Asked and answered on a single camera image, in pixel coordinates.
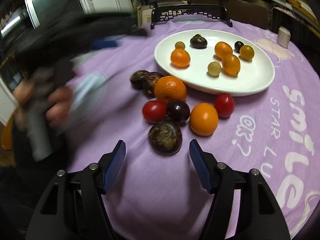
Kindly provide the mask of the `person's left hand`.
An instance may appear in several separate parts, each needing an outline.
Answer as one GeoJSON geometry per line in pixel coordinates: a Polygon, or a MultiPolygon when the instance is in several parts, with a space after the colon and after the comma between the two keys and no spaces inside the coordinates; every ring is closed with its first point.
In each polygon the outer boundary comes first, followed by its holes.
{"type": "MultiPolygon", "coordinates": [[[[24,106],[31,99],[34,84],[27,80],[21,82],[13,92],[17,100],[18,108],[14,114],[15,124],[20,131],[27,129],[27,121],[24,114],[24,106]]],[[[73,100],[73,90],[68,87],[59,87],[44,100],[40,101],[40,109],[44,109],[46,119],[52,126],[60,126],[67,122],[73,100]]]]}

